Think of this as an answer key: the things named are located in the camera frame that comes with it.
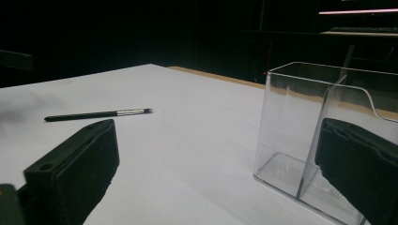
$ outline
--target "clear plastic container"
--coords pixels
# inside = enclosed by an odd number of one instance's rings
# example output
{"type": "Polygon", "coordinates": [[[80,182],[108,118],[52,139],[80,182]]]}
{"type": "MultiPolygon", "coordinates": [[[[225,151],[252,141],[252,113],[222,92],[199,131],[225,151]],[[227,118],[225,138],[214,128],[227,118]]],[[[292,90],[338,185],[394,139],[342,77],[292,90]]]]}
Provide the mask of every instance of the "clear plastic container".
{"type": "Polygon", "coordinates": [[[398,143],[398,75],[291,63],[268,72],[254,177],[341,224],[363,215],[314,163],[324,118],[398,143]]]}

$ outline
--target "white table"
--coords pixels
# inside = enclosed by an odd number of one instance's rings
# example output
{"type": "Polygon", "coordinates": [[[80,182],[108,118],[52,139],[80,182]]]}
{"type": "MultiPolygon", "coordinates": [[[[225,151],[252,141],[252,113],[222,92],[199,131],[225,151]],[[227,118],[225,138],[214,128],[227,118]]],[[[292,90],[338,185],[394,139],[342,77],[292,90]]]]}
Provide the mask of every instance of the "white table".
{"type": "Polygon", "coordinates": [[[80,128],[115,117],[120,166],[85,224],[331,224],[253,178],[264,90],[145,65],[0,89],[0,183],[80,128]]]}

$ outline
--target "black wall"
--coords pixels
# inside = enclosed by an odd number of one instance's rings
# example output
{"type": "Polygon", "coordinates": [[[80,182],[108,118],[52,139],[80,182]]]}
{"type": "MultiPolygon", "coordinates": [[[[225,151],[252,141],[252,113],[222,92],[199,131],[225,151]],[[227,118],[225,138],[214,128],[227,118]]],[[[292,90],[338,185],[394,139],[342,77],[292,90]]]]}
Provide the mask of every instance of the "black wall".
{"type": "Polygon", "coordinates": [[[344,24],[344,18],[317,16],[318,3],[319,0],[1,1],[0,50],[32,54],[33,70],[0,67],[0,86],[142,64],[194,68],[263,83],[265,71],[292,61],[342,66],[349,44],[354,42],[360,45],[353,67],[396,71],[393,40],[377,47],[372,41],[301,35],[328,30],[336,22],[344,24]],[[272,35],[269,31],[285,34],[272,35]],[[373,48],[364,50],[369,44],[373,48]],[[369,67],[371,63],[366,59],[374,55],[378,57],[372,62],[378,65],[369,67]]]}

